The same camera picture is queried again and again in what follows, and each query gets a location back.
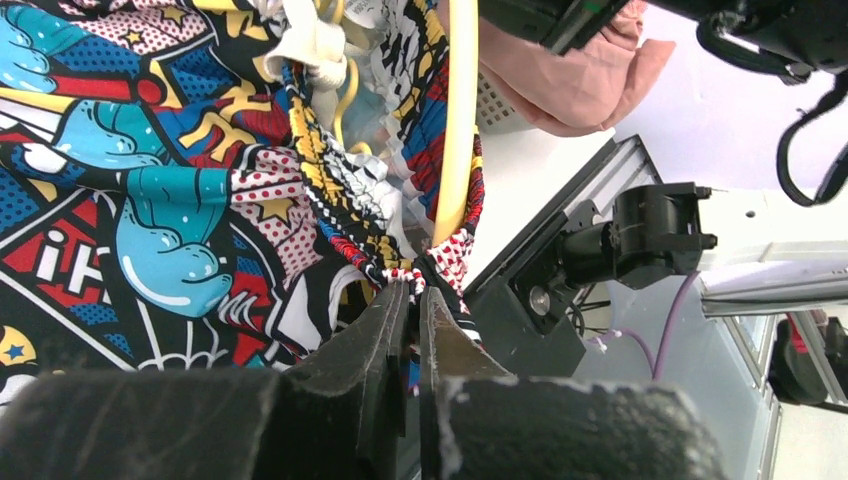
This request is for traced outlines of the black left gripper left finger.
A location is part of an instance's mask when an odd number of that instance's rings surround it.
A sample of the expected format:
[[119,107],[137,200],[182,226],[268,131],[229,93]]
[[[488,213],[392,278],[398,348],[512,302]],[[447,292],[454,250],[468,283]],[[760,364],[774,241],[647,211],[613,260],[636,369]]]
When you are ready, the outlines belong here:
[[391,479],[410,294],[384,288],[284,371],[45,376],[1,419],[5,479]]

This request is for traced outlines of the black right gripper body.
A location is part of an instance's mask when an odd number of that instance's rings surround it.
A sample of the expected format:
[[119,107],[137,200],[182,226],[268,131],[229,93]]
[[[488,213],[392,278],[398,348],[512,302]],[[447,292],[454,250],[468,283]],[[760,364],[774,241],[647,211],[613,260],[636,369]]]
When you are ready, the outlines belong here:
[[583,48],[628,0],[481,0],[480,16],[498,29],[565,55]]

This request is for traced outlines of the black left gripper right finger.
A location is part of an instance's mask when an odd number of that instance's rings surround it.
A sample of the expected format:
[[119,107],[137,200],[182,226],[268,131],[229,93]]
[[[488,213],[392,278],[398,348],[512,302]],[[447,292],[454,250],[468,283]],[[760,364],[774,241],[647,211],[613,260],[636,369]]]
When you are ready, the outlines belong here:
[[420,300],[426,479],[721,479],[717,442],[678,391],[519,377]]

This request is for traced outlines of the pink shorts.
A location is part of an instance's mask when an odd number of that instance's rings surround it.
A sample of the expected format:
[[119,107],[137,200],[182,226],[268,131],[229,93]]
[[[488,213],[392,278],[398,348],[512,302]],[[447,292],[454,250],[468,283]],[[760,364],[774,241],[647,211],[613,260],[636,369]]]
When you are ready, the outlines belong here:
[[558,137],[608,130],[648,96],[676,44],[643,36],[644,1],[630,1],[581,49],[563,56],[479,22],[480,71],[529,124]]

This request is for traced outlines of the yellow hanger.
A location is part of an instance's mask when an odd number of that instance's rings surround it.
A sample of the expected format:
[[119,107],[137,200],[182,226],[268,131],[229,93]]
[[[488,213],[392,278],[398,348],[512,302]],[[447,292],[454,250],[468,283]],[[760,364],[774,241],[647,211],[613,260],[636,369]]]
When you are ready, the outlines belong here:
[[463,224],[473,147],[479,24],[476,1],[456,1],[449,8],[450,72],[446,135],[432,245],[447,240]]

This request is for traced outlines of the colourful comic print shorts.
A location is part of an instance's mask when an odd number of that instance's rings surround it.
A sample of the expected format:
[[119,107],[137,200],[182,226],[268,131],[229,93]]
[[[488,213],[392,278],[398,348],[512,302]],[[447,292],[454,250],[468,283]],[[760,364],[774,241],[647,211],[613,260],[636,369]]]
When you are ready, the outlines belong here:
[[5,1],[1,404],[83,368],[286,370],[404,282],[480,334],[482,212],[435,234],[444,1]]

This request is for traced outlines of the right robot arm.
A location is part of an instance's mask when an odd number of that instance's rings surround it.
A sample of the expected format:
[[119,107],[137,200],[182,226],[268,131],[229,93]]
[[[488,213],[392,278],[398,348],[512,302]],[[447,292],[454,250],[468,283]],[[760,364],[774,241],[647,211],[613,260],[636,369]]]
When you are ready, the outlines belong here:
[[571,286],[615,280],[642,289],[672,275],[749,262],[843,261],[847,158],[838,156],[814,195],[789,172],[790,145],[847,95],[847,5],[843,1],[663,1],[662,10],[696,23],[715,58],[786,84],[814,71],[832,88],[781,135],[775,190],[718,190],[693,183],[635,187],[619,194],[612,218],[560,233],[558,273]]

